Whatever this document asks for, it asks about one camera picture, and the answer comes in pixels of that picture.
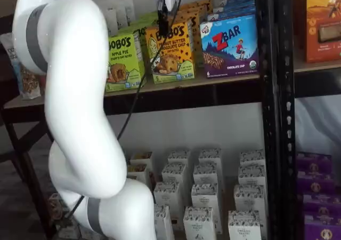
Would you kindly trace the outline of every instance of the purple package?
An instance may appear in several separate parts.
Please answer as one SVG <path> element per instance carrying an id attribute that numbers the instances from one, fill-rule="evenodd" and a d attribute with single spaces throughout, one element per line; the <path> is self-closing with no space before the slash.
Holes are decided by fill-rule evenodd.
<path id="1" fill-rule="evenodd" d="M 304 214 L 305 240 L 341 239 L 341 217 Z"/>
<path id="2" fill-rule="evenodd" d="M 335 182 L 332 174 L 297 172 L 297 192 L 335 194 Z"/>
<path id="3" fill-rule="evenodd" d="M 331 174 L 331 155 L 298 152 L 296 167 L 299 171 Z"/>
<path id="4" fill-rule="evenodd" d="M 341 216 L 341 196 L 339 195 L 303 195 L 303 210 L 319 215 Z"/>

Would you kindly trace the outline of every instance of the green box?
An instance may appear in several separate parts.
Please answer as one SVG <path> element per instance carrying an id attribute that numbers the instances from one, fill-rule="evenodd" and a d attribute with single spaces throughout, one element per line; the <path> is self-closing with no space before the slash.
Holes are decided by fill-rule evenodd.
<path id="1" fill-rule="evenodd" d="M 144 75 L 144 64 L 138 33 L 122 33 L 109 38 L 107 92 L 138 88 Z"/>

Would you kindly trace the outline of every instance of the cardboard box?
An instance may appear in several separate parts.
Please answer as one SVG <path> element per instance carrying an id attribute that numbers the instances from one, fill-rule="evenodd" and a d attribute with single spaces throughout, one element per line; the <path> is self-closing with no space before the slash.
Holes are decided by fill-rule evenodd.
<path id="1" fill-rule="evenodd" d="M 297 172 L 297 192 L 315 194 L 335 194 L 335 181 L 332 174 Z"/>
<path id="2" fill-rule="evenodd" d="M 164 181 L 179 182 L 183 204 L 191 205 L 191 182 L 186 164 L 179 162 L 167 164 L 162 170 L 162 178 Z"/>
<path id="3" fill-rule="evenodd" d="M 267 239 L 267 216 L 264 186 L 248 184 L 234 187 L 234 201 L 238 211 L 258 211 L 262 239 Z"/>
<path id="4" fill-rule="evenodd" d="M 223 206 L 218 184 L 194 184 L 192 187 L 192 203 L 194 207 L 213 209 L 213 221 L 217 234 L 223 233 Z"/>
<path id="5" fill-rule="evenodd" d="M 232 240 L 261 240 L 257 211 L 229 211 L 229 233 Z"/>
<path id="6" fill-rule="evenodd" d="M 174 230 L 183 230 L 184 205 L 179 182 L 157 182 L 154 189 L 156 204 L 168 205 Z"/>
<path id="7" fill-rule="evenodd" d="M 256 74 L 257 26 L 254 14 L 200 24 L 208 78 Z"/>
<path id="8" fill-rule="evenodd" d="M 213 162 L 217 166 L 217 174 L 220 189 L 225 192 L 225 177 L 222 166 L 222 155 L 220 148 L 203 149 L 199 152 L 199 162 Z"/>
<path id="9" fill-rule="evenodd" d="M 339 195 L 303 195 L 303 210 L 319 215 L 341 216 L 341 196 Z"/>
<path id="10" fill-rule="evenodd" d="M 332 173 L 331 155 L 298 152 L 296 156 L 296 167 L 299 171 Z"/>
<path id="11" fill-rule="evenodd" d="M 204 162 L 194 167 L 193 178 L 195 184 L 215 184 L 220 186 L 217 165 L 214 162 Z"/>
<path id="12" fill-rule="evenodd" d="M 212 208 L 187 207 L 183 218 L 187 240 L 216 240 Z"/>
<path id="13" fill-rule="evenodd" d="M 144 64 L 138 33 L 123 33 L 109 38 L 107 92 L 138 88 Z"/>
<path id="14" fill-rule="evenodd" d="M 154 205 L 154 221 L 157 240 L 174 240 L 168 205 Z"/>
<path id="15" fill-rule="evenodd" d="M 151 183 L 149 181 L 149 170 L 145 164 L 136 164 L 127 166 L 127 176 L 135 176 L 136 180 L 146 184 L 151 189 Z"/>

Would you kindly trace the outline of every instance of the snack box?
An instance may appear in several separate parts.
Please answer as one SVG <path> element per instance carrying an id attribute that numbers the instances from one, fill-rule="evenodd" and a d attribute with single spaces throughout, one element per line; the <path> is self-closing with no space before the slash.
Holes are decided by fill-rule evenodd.
<path id="1" fill-rule="evenodd" d="M 213 162 L 216 164 L 219 187 L 223 192 L 225 192 L 226 187 L 225 187 L 221 153 L 222 151 L 220 148 L 202 149 L 199 152 L 199 162 L 200 163 Z"/>
<path id="2" fill-rule="evenodd" d="M 179 182 L 157 182 L 154 189 L 156 204 L 168 205 L 174 230 L 183 230 L 184 205 Z"/>
<path id="3" fill-rule="evenodd" d="M 229 233 L 232 240 L 261 240 L 258 211 L 229 211 Z"/>
<path id="4" fill-rule="evenodd" d="M 146 29 L 146 41 L 150 61 L 156 56 L 164 38 L 158 26 Z M 194 78 L 194 41 L 191 21 L 174 23 L 167 41 L 151 65 L 154 83 L 167 83 Z"/>
<path id="5" fill-rule="evenodd" d="M 297 172 L 297 192 L 315 194 L 335 194 L 335 181 L 332 174 Z"/>
<path id="6" fill-rule="evenodd" d="M 192 187 L 192 203 L 194 207 L 213 209 L 213 220 L 217 234 L 223 233 L 222 198 L 218 184 L 194 184 Z"/>
<path id="7" fill-rule="evenodd" d="M 130 159 L 130 164 L 131 165 L 145 164 L 149 171 L 149 180 L 151 182 L 152 187 L 154 187 L 156 181 L 159 181 L 159 177 L 155 169 L 153 160 L 154 156 L 152 154 L 153 153 L 151 151 L 136 153 Z"/>
<path id="8" fill-rule="evenodd" d="M 331 155 L 298 152 L 296 167 L 300 171 L 332 173 Z"/>
<path id="9" fill-rule="evenodd" d="M 183 218 L 187 240 L 216 240 L 213 209 L 187 207 Z"/>
<path id="10" fill-rule="evenodd" d="M 255 15 L 200 25 L 208 78 L 257 73 L 259 59 Z"/>
<path id="11" fill-rule="evenodd" d="M 128 165 L 127 177 L 136 177 L 136 180 L 146 184 L 151 189 L 149 170 L 145 164 Z"/>
<path id="12" fill-rule="evenodd" d="M 341 217 L 304 215 L 305 240 L 341 239 Z"/>
<path id="13" fill-rule="evenodd" d="M 109 38 L 107 92 L 138 88 L 144 75 L 139 34 L 123 33 Z"/>
<path id="14" fill-rule="evenodd" d="M 157 240 L 174 240 L 168 205 L 154 205 L 154 222 Z"/>
<path id="15" fill-rule="evenodd" d="M 182 5 L 180 5 L 180 10 L 205 5 L 207 8 L 207 13 L 212 13 L 213 12 L 213 4 L 214 4 L 214 0 L 200 0 L 200 1 L 192 2 L 192 3 L 188 3 L 188 4 L 182 4 Z"/>
<path id="16" fill-rule="evenodd" d="M 184 163 L 168 163 L 162 170 L 164 181 L 174 181 L 180 183 L 180 192 L 185 206 L 191 204 L 191 189 L 188 167 Z"/>
<path id="17" fill-rule="evenodd" d="M 237 10 L 237 11 L 225 11 L 225 12 L 210 14 L 209 16 L 207 16 L 207 21 L 215 21 L 215 20 L 233 18 L 233 17 L 241 16 L 243 14 L 250 14 L 250 13 L 256 13 L 255 6 L 250 6 L 250 7 Z"/>
<path id="18" fill-rule="evenodd" d="M 267 239 L 267 217 L 264 186 L 256 184 L 236 185 L 234 201 L 238 211 L 258 211 L 262 239 Z"/>
<path id="19" fill-rule="evenodd" d="M 303 195 L 303 210 L 319 215 L 340 215 L 341 196 L 338 195 Z"/>

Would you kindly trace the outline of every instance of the bobo's peanut butter chocolate chip box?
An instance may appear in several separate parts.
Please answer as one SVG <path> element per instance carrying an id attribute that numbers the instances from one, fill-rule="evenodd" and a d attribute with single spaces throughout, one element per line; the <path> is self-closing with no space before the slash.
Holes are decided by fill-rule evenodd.
<path id="1" fill-rule="evenodd" d="M 207 77 L 255 74 L 258 69 L 254 14 L 200 25 Z"/>
<path id="2" fill-rule="evenodd" d="M 146 29 L 145 37 L 150 61 L 160 49 L 164 38 L 158 26 Z M 167 83 L 194 78 L 194 52 L 191 21 L 174 23 L 167 41 L 152 65 L 154 83 Z"/>

